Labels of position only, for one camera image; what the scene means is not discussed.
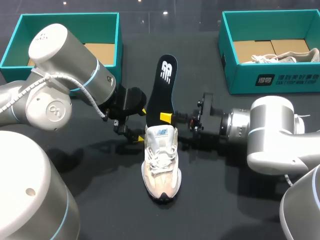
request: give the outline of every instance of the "logo on box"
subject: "logo on box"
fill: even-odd
[[[256,79],[256,86],[270,86],[275,78],[274,74],[260,74]]]

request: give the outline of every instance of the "shoe tongue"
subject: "shoe tongue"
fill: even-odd
[[[159,148],[171,148],[174,143],[175,128],[171,125],[151,126],[146,130],[149,146],[153,153]]]

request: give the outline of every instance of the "open shoebox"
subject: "open shoebox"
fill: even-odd
[[[218,47],[231,94],[320,92],[320,62],[245,63],[252,55],[320,50],[320,13],[224,11]]]
[[[35,65],[28,55],[31,41],[43,28],[57,23],[78,38],[121,83],[123,43],[116,12],[22,14],[0,62],[8,83],[28,78]]]

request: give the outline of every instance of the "label on shoe tongue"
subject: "label on shoe tongue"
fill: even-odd
[[[168,136],[168,128],[157,129],[154,131],[155,138],[166,137]]]

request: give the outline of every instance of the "teal box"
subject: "teal box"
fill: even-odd
[[[104,65],[121,83],[123,42],[117,12],[22,14],[0,62],[0,72],[9,83],[26,80],[33,66],[29,45],[38,32],[50,24],[64,25],[81,43],[114,44],[113,65]]]
[[[239,63],[233,43],[289,39],[304,39],[310,50],[320,49],[319,11],[224,11],[218,47],[229,92],[320,92],[320,62]]]

